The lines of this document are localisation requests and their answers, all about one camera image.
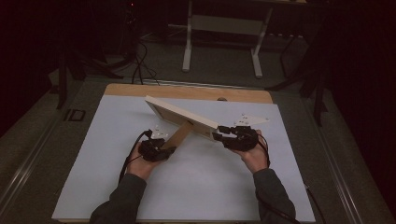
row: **dark background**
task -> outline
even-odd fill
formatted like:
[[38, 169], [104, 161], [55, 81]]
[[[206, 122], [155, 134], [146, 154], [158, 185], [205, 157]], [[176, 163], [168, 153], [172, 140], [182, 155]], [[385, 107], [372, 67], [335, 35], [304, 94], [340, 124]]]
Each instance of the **dark background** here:
[[[88, 3], [56, 0], [1, 3], [0, 135], [50, 89], [47, 75], [58, 66], [60, 36], [67, 30], [64, 27], [74, 31], [76, 45], [92, 57], [124, 53], [121, 30], [125, 15], [121, 1]], [[328, 33], [338, 37], [329, 60], [331, 75], [326, 85], [396, 216], [395, 2], [355, 0], [338, 4], [346, 3], [352, 7], [334, 19]], [[167, 23], [186, 23], [186, 8], [187, 1], [182, 0], [145, 1], [140, 9], [141, 23], [144, 29], [165, 36]], [[270, 32], [296, 32], [293, 27], [298, 20], [293, 18], [301, 12], [294, 7], [285, 7], [285, 11], [274, 15]], [[261, 16], [257, 9], [254, 12], [250, 16]], [[322, 38], [334, 41], [334, 36]]]

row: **gray long sleeve shirt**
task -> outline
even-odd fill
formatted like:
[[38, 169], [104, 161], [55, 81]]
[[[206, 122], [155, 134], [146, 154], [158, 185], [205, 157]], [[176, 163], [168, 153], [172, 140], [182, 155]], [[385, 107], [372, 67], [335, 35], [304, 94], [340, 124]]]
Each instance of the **gray long sleeve shirt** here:
[[[289, 199], [274, 170], [263, 169], [253, 174], [259, 197], [290, 217], [295, 217], [293, 202]], [[146, 188], [146, 181], [136, 175], [127, 174], [111, 193], [109, 201], [99, 205], [92, 213], [90, 223], [131, 224], [135, 223], [137, 209]], [[288, 223], [289, 221], [265, 209], [259, 203], [262, 223]]]

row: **gray carpet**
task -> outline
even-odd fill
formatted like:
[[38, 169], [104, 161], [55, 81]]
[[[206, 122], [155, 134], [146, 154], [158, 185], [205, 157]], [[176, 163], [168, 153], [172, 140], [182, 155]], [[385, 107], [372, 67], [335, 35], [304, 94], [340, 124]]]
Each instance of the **gray carpet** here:
[[[260, 53], [264, 78], [253, 75], [248, 49], [209, 48], [194, 46], [191, 71], [181, 72], [184, 47], [179, 44], [146, 43], [148, 55], [145, 63], [154, 69], [159, 80], [216, 84], [248, 89], [262, 89], [284, 80], [278, 55], [285, 40], [270, 37], [264, 40]], [[287, 55], [288, 67], [298, 62], [302, 50], [291, 48]], [[126, 76], [118, 82], [130, 82], [134, 67], [130, 66], [119, 74]], [[144, 69], [144, 76], [149, 73]], [[79, 148], [85, 138], [96, 108], [108, 80], [96, 76], [93, 71], [82, 84], [78, 94], [67, 108], [83, 109], [87, 115], [82, 122], [59, 121], [43, 147], [39, 161], [10, 207], [2, 223], [57, 223], [51, 220], [55, 204], [68, 173], [73, 166]], [[344, 206], [342, 190], [337, 185], [332, 158], [342, 173], [347, 189], [361, 216], [362, 223], [395, 223], [373, 179], [361, 158], [359, 149], [344, 123], [331, 93], [326, 91], [324, 103], [328, 112], [322, 114], [323, 127], [313, 122], [312, 99], [302, 99], [297, 90], [299, 84], [282, 92], [271, 92], [278, 104], [290, 142], [300, 167], [303, 179], [310, 186], [324, 213], [327, 223], [350, 223]], [[39, 138], [50, 118], [55, 115], [56, 97], [45, 95], [0, 141], [0, 180], [3, 191], [18, 165], [27, 155], [29, 148]], [[318, 209], [311, 201], [317, 223], [323, 223]]]

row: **person's left hand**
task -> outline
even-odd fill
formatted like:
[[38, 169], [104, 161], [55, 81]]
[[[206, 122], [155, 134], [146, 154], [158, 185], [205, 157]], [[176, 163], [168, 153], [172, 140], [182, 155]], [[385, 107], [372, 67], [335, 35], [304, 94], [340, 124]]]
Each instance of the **person's left hand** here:
[[[131, 160], [134, 158], [137, 158], [141, 156], [139, 153], [139, 147], [140, 147], [141, 142], [136, 144], [136, 147], [134, 148], [134, 152], [132, 153]], [[162, 161], [145, 161], [143, 157], [137, 158], [134, 161], [131, 161], [127, 168], [126, 168], [126, 173], [127, 174], [133, 174], [137, 175], [140, 178], [147, 180], [149, 178], [149, 175], [151, 174], [151, 171], [161, 163]]]

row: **sleeve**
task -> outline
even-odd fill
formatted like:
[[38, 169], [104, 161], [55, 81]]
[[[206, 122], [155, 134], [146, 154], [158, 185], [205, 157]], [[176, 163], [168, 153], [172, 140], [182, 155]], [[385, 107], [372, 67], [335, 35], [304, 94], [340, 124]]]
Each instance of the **sleeve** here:
[[99, 205], [91, 214], [90, 223], [135, 223], [137, 208], [146, 188], [146, 181], [137, 175], [126, 174], [109, 201]]
[[[275, 209], [295, 218], [296, 212], [288, 193], [272, 169], [263, 169], [253, 174], [257, 197], [270, 204]], [[259, 213], [262, 223], [287, 223], [288, 220], [263, 206], [259, 202]]]

